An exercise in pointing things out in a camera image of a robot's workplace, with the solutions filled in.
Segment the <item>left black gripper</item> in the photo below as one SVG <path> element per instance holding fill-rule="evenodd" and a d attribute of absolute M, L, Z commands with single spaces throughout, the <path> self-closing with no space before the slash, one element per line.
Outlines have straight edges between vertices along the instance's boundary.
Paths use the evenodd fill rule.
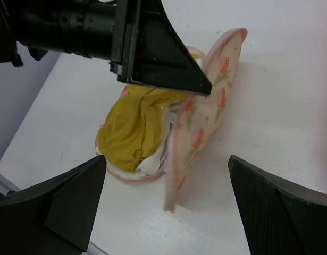
<path fill-rule="evenodd" d="M 0 1 L 0 63 L 22 66 L 17 44 L 36 61 L 49 51 L 109 60 L 115 1 Z"/>

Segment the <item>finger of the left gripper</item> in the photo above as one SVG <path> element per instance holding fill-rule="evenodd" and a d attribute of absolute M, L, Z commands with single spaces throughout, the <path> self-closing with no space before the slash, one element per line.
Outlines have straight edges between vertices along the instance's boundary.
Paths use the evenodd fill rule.
<path fill-rule="evenodd" d="M 123 83 L 208 96 L 212 84 L 161 1 L 116 1 L 110 70 Z"/>

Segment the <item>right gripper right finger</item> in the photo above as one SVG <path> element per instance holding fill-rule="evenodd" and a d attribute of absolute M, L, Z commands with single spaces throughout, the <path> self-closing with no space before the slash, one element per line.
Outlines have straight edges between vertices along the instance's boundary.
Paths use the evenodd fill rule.
<path fill-rule="evenodd" d="M 327 254 L 327 194 L 235 155 L 228 168 L 251 254 Z"/>

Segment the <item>mustard yellow bra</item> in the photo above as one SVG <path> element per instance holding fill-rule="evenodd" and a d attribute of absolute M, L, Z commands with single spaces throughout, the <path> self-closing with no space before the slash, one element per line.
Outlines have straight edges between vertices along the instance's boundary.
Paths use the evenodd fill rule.
<path fill-rule="evenodd" d="M 97 149 L 107 162 L 125 171 L 159 171 L 170 133 L 171 108 L 185 92 L 128 84 L 97 135 Z"/>

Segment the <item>floral mesh laundry bag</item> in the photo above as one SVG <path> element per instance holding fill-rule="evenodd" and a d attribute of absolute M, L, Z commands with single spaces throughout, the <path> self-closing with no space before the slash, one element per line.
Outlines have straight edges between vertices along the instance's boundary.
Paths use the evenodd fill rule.
<path fill-rule="evenodd" d="M 234 85 L 239 57 L 248 34 L 245 28 L 224 33 L 208 54 L 189 47 L 194 60 L 212 83 L 209 96 L 192 95 L 171 108 L 171 126 L 159 171 L 146 175 L 141 171 L 125 172 L 107 162 L 107 171 L 121 181 L 140 182 L 166 177 L 164 211 L 174 212 L 178 192 L 201 150 L 221 125 Z"/>

